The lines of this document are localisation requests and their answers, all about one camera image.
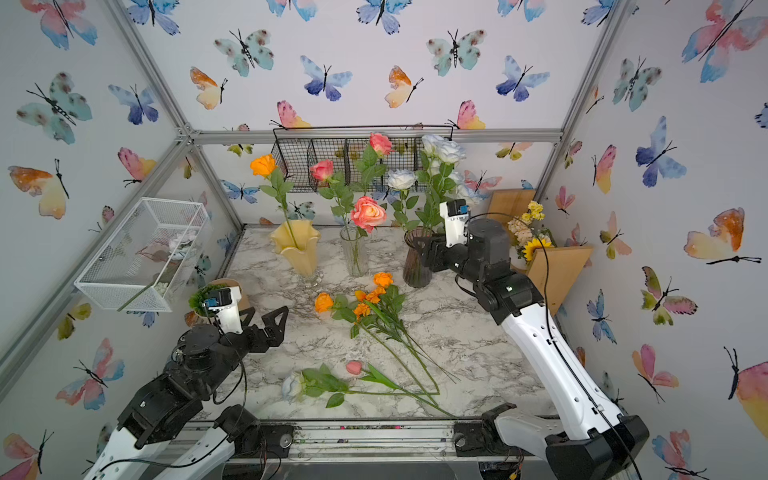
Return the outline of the orange rose pile top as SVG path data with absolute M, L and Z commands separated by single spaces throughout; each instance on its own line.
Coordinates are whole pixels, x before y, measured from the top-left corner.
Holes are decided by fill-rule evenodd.
M 433 378 L 429 368 L 426 366 L 426 363 L 429 363 L 443 373 L 452 383 L 456 383 L 459 378 L 440 366 L 438 362 L 427 353 L 427 351 L 410 334 L 405 322 L 400 318 L 406 295 L 400 292 L 399 287 L 394 282 L 392 274 L 387 272 L 376 273 L 373 277 L 373 283 L 374 289 L 377 286 L 381 286 L 387 290 L 387 293 L 381 297 L 381 301 L 378 304 L 368 302 L 372 312 L 375 313 L 378 318 L 377 325 L 380 326 L 380 330 L 384 332 L 389 339 L 404 345 L 422 364 L 425 373 L 434 384 L 436 391 L 439 390 L 437 382 Z

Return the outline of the pink rose pile top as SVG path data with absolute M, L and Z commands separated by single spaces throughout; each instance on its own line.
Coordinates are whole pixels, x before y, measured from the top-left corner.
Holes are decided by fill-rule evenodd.
M 388 219 L 387 212 L 376 200 L 369 196 L 360 197 L 350 213 L 352 223 L 366 234 L 383 225 Z

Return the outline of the pink rose small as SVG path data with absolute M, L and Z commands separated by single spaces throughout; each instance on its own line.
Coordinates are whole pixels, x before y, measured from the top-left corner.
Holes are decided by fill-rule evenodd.
M 443 409 L 438 404 L 436 400 L 436 396 L 438 395 L 437 392 L 433 393 L 419 384 L 417 384 L 415 388 L 402 386 L 379 371 L 372 364 L 364 366 L 359 361 L 350 361 L 346 365 L 346 370 L 350 375 L 355 376 L 361 382 L 376 384 L 385 388 L 385 391 L 382 392 L 356 391 L 357 394 L 408 397 L 424 404 L 426 407 L 429 407 L 438 413 L 454 418 L 452 413 Z

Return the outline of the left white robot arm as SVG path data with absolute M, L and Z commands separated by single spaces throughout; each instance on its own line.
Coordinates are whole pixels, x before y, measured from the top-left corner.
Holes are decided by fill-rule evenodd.
M 163 463 L 159 457 L 230 373 L 244 368 L 247 355 L 282 344 L 288 314 L 280 307 L 263 315 L 262 327 L 247 323 L 239 333 L 224 333 L 213 324 L 185 332 L 163 372 L 139 388 L 119 415 L 86 478 L 139 479 L 154 467 L 160 479 L 204 479 L 232 458 L 287 459 L 294 426 L 265 425 L 243 404 L 225 408 L 176 461 Z

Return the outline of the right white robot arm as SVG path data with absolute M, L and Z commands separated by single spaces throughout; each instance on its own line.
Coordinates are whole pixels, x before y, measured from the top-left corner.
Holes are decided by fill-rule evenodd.
M 558 414 L 547 420 L 506 410 L 493 420 L 500 440 L 546 461 L 558 479 L 611 479 L 635 468 L 647 426 L 623 414 L 570 350 L 544 295 L 513 270 L 505 228 L 482 216 L 454 215 L 445 223 L 445 233 L 415 238 L 422 264 L 471 283 L 478 304 L 525 355 Z

